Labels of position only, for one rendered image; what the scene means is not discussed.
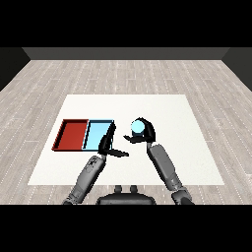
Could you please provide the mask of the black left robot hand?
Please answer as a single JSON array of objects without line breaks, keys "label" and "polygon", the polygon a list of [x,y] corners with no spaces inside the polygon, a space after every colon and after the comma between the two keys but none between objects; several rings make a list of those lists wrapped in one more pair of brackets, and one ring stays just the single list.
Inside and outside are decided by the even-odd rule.
[{"label": "black left robot hand", "polygon": [[128,153],[119,150],[114,150],[111,148],[115,129],[116,129],[115,123],[111,122],[111,124],[107,129],[106,134],[102,136],[99,142],[98,153],[102,156],[110,155],[118,158],[127,157],[129,156]]}]

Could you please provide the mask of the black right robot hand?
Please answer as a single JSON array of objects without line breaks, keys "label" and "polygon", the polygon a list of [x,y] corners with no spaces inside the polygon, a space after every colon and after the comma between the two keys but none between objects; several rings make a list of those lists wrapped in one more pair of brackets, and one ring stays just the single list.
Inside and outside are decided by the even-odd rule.
[{"label": "black right robot hand", "polygon": [[124,138],[132,144],[142,142],[153,143],[156,140],[156,132],[153,124],[143,117],[139,117],[136,120],[141,120],[145,124],[144,135],[140,137],[124,136]]}]

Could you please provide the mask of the light blue shallow open box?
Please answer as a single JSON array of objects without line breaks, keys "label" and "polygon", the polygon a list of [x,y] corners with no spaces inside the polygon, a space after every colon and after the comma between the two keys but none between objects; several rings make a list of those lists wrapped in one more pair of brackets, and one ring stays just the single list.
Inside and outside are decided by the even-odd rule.
[{"label": "light blue shallow open box", "polygon": [[85,132],[82,150],[97,152],[100,140],[107,133],[111,123],[111,119],[91,119]]}]

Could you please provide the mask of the dark grey robot body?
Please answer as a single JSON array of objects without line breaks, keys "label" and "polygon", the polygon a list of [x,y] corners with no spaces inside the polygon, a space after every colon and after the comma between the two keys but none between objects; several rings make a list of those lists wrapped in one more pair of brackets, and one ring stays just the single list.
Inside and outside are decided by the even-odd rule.
[{"label": "dark grey robot body", "polygon": [[96,201],[97,205],[155,205],[153,197],[140,194],[136,185],[130,186],[129,193],[122,192],[122,186],[116,185],[114,192],[102,197]]}]

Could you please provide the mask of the small blue can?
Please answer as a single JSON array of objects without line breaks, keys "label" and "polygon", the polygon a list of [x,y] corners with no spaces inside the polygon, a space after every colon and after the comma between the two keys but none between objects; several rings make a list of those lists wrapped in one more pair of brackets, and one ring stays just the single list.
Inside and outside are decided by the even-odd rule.
[{"label": "small blue can", "polygon": [[132,136],[140,137],[144,135],[145,124],[141,120],[135,120],[131,124]]}]

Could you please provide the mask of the red shallow open box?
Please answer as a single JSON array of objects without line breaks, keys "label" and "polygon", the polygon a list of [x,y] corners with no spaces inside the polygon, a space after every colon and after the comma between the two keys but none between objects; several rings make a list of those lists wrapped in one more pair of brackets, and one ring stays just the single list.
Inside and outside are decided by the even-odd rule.
[{"label": "red shallow open box", "polygon": [[83,149],[88,119],[64,119],[52,146],[54,152],[80,152]]}]

